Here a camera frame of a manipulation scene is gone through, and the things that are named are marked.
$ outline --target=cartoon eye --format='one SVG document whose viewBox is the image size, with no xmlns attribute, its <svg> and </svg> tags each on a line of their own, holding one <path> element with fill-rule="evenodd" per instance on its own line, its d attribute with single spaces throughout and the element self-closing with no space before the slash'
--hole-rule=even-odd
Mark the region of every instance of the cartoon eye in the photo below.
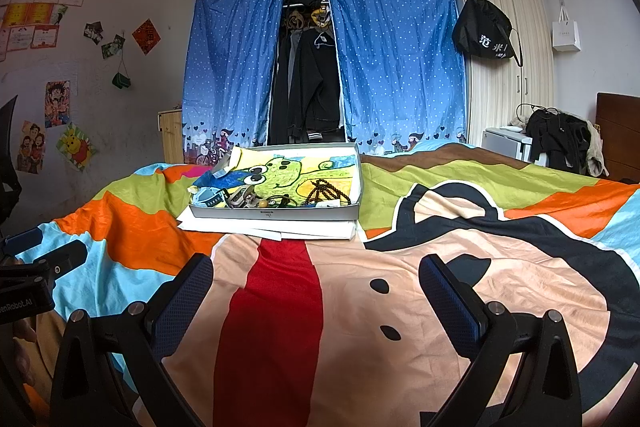
<svg viewBox="0 0 640 427">
<path fill-rule="evenodd" d="M 266 170 L 267 170 L 266 166 L 264 166 L 264 165 L 256 165 L 255 167 L 251 167 L 249 169 L 249 172 L 251 172 L 251 174 L 262 174 Z"/>
<path fill-rule="evenodd" d="M 267 178 L 265 178 L 262 174 L 252 174 L 251 176 L 247 176 L 244 179 L 244 183 L 246 185 L 260 185 L 261 183 L 264 183 L 264 181 Z"/>
</svg>

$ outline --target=white paper bag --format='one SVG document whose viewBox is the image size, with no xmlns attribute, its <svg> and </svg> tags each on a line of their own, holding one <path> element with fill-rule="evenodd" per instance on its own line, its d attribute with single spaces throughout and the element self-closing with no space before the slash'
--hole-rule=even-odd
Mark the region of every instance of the white paper bag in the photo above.
<svg viewBox="0 0 640 427">
<path fill-rule="evenodd" d="M 580 35 L 578 23 L 569 19 L 564 8 L 564 0 L 560 1 L 560 17 L 552 24 L 552 45 L 559 52 L 579 52 Z"/>
</svg>

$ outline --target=winnie the pooh sticker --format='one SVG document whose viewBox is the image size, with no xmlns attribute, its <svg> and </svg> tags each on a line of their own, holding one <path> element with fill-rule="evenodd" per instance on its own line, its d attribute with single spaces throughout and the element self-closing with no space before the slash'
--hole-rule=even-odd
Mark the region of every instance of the winnie the pooh sticker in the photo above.
<svg viewBox="0 0 640 427">
<path fill-rule="evenodd" d="M 65 129 L 65 133 L 58 140 L 56 148 L 79 171 L 84 170 L 91 157 L 97 152 L 89 137 L 72 123 Z"/>
</svg>

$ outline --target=black drawstring bag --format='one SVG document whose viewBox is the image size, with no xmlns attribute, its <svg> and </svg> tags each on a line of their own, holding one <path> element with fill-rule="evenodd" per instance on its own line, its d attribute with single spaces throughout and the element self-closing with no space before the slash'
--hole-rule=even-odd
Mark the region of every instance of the black drawstring bag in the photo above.
<svg viewBox="0 0 640 427">
<path fill-rule="evenodd" d="M 518 60 L 509 40 L 512 29 L 509 18 L 491 1 L 466 0 L 453 28 L 453 42 L 460 52 L 482 58 L 514 57 L 522 67 L 520 36 Z"/>
</svg>

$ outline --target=green cartoon drawing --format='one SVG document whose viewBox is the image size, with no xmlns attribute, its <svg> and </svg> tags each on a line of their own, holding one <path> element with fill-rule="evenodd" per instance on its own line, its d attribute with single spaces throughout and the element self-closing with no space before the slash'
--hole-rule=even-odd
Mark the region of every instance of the green cartoon drawing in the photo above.
<svg viewBox="0 0 640 427">
<path fill-rule="evenodd" d="M 325 179 L 346 194 L 349 193 L 353 165 L 333 167 L 334 162 L 326 160 L 318 165 L 318 170 L 301 173 L 301 162 L 277 157 L 268 161 L 266 165 L 256 165 L 248 169 L 251 175 L 244 179 L 244 183 L 255 185 L 254 191 L 259 198 L 288 194 L 296 204 L 302 204 L 314 188 L 310 183 L 312 180 Z"/>
</svg>

